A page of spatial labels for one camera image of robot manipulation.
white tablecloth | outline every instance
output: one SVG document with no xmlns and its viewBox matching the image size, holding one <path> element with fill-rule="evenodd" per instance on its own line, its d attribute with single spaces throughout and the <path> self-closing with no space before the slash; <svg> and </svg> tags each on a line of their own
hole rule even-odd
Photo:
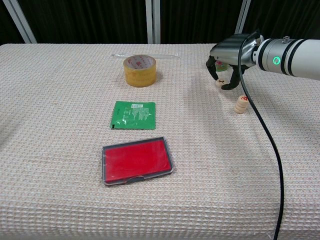
<svg viewBox="0 0 320 240">
<path fill-rule="evenodd" d="M 205 65 L 212 46 L 2 45 L 0 236 L 272 237 L 276 157 L 252 108 L 233 111 L 241 86 L 216 87 Z M 111 56 L 117 53 L 181 58 L 158 59 L 156 83 L 135 88 L 124 80 L 123 59 Z M 244 79 L 282 157 L 279 239 L 319 239 L 320 81 L 256 67 Z M 116 101 L 155 102 L 156 129 L 111 130 Z M 171 175 L 103 184 L 103 146 L 161 136 Z"/>
</svg>

packing tape roll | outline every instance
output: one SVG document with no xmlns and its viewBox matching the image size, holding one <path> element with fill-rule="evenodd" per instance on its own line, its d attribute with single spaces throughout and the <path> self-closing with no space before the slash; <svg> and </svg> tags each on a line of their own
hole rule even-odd
<svg viewBox="0 0 320 240">
<path fill-rule="evenodd" d="M 147 55 L 134 55 L 123 61 L 126 82 L 134 87 L 150 86 L 156 81 L 156 60 Z"/>
</svg>

background wall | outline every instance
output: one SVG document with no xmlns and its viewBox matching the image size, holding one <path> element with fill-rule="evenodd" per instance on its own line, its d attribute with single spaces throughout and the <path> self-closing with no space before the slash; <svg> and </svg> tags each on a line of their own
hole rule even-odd
<svg viewBox="0 0 320 240">
<path fill-rule="evenodd" d="M 242 0 L 159 0 L 162 44 L 217 43 L 235 33 Z M 146 0 L 18 0 L 38 43 L 146 44 Z M 320 39 L 320 0 L 251 0 L 244 33 Z M 0 45 L 24 43 L 0 0 Z"/>
</svg>

